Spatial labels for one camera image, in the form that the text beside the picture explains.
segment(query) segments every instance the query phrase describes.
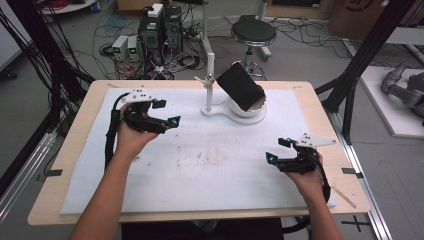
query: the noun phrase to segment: desk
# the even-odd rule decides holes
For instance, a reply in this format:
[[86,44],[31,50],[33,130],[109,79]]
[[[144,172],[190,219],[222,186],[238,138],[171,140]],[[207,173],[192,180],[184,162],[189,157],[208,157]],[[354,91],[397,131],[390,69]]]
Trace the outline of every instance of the desk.
[[[336,134],[317,98],[314,89],[307,82],[258,82],[264,89],[292,89],[310,133],[332,139]],[[85,140],[103,103],[103,97],[111,87],[137,88],[202,88],[196,81],[95,81],[78,112],[75,121],[65,139],[62,149],[52,166],[52,169],[63,169],[62,175],[48,177],[31,210],[28,222],[31,225],[52,225],[76,223],[79,215],[59,214],[65,199],[70,178],[76,161],[84,147]],[[331,209],[334,214],[365,213],[370,210],[368,200],[360,186],[356,175],[343,174],[342,168],[351,168],[340,143],[319,147],[318,151],[324,156],[324,167],[337,206]],[[170,221],[195,219],[225,219],[248,217],[279,217],[305,215],[305,209],[267,209],[267,210],[226,210],[178,213],[131,213],[122,214],[121,222],[135,221]]]

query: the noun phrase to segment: stool leg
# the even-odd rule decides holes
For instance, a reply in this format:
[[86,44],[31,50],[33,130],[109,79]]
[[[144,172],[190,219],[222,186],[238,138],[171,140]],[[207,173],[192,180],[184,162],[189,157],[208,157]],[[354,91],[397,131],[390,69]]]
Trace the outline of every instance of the stool leg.
[[246,52],[246,56],[244,58],[244,69],[246,72],[251,73],[252,72],[252,46],[249,46]]

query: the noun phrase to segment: white paper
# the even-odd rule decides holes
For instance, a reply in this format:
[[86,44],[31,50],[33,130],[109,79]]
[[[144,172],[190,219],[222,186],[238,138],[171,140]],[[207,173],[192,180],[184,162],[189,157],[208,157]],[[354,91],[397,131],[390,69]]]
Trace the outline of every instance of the white paper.
[[[110,111],[116,98],[130,91],[110,89],[106,94],[76,164],[62,214],[81,213],[93,195],[103,175]],[[165,108],[150,109],[150,116],[181,116],[181,122],[150,142],[132,164],[123,212],[305,207],[291,180],[265,158],[265,152],[295,157],[293,149],[278,145],[278,138],[298,139],[308,132],[293,91],[266,90],[266,117],[253,126],[224,116],[203,116],[204,89],[148,91],[167,100]],[[214,103],[226,97],[214,90]]]

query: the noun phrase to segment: hand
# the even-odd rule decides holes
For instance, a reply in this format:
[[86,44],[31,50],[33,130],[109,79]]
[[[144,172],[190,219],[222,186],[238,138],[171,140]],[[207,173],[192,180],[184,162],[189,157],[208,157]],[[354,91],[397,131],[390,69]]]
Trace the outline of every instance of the hand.
[[[120,109],[121,114],[127,108],[128,104],[122,106]],[[125,121],[121,121],[118,129],[118,142],[115,154],[123,154],[128,159],[134,159],[137,154],[143,150],[147,143],[155,139],[157,133],[140,133],[128,127]]]
[[[322,156],[319,153],[318,155],[322,163]],[[296,184],[299,193],[303,196],[305,201],[319,196],[324,197],[322,192],[323,178],[318,169],[306,174],[289,172],[285,172],[285,174]]]

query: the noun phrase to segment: power supply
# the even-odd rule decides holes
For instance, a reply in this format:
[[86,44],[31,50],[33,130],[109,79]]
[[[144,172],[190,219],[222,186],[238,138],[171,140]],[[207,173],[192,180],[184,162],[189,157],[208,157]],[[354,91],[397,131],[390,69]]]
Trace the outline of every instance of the power supply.
[[140,43],[138,42],[138,36],[128,37],[128,54],[130,61],[140,61]]
[[182,42],[182,23],[181,23],[181,7],[169,6],[165,8],[163,21],[166,30],[166,43],[168,49],[172,53],[179,53],[183,51]]
[[128,57],[128,36],[121,35],[112,45],[113,53],[117,61],[125,61]]

